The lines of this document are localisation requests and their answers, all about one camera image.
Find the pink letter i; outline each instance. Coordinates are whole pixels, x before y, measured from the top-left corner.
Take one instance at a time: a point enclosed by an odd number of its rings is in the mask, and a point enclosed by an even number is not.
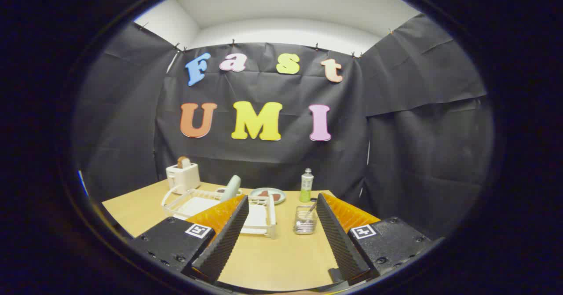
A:
[[[326,128],[326,113],[330,107],[326,105],[310,105],[309,109],[313,113],[313,133],[309,135],[312,141],[329,141],[330,133]]]

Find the wooden table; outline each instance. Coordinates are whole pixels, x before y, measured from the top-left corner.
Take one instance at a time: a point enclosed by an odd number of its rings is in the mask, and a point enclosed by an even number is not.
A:
[[[220,185],[201,183],[198,189],[215,191]],[[137,189],[103,202],[127,232],[137,237],[168,215],[160,205],[169,190],[168,181]],[[242,189],[243,194],[251,189]],[[332,195],[330,191],[312,191]],[[301,203],[298,191],[285,191],[284,202],[275,205],[276,239],[241,234],[219,281],[264,291],[296,291],[332,284],[328,269],[338,267],[320,223],[312,235],[293,232],[295,210]],[[167,203],[177,198],[172,194]]]

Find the dish rack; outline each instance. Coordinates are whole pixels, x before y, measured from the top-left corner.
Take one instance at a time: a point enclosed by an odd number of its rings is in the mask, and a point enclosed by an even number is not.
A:
[[[179,195],[171,203],[167,204],[166,200],[170,194],[177,190],[179,185],[174,186],[168,191],[162,199],[161,206],[165,213],[177,217],[179,219],[188,219],[189,217],[213,207],[219,203],[223,193],[217,190],[215,192],[203,191],[201,189],[189,189],[182,195]],[[242,195],[239,189],[237,196]],[[276,238],[276,213],[274,208],[274,198],[272,195],[267,197],[249,196],[248,197],[248,217],[241,229],[241,233],[249,235],[264,235],[271,239]]]

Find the letter f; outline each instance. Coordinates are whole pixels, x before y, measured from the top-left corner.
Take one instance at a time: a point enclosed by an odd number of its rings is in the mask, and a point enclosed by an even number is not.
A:
[[[186,69],[190,75],[190,80],[187,83],[188,86],[194,85],[203,79],[205,74],[202,74],[201,72],[207,70],[207,62],[205,62],[205,60],[210,57],[211,55],[209,53],[203,53],[193,61],[186,64]]]

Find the spray bottle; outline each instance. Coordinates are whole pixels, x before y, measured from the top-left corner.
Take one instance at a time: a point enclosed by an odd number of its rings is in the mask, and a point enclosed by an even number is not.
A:
[[[311,201],[311,188],[313,186],[313,175],[311,174],[311,169],[306,168],[305,173],[301,175],[301,194],[299,195],[299,201],[302,203],[307,203]]]

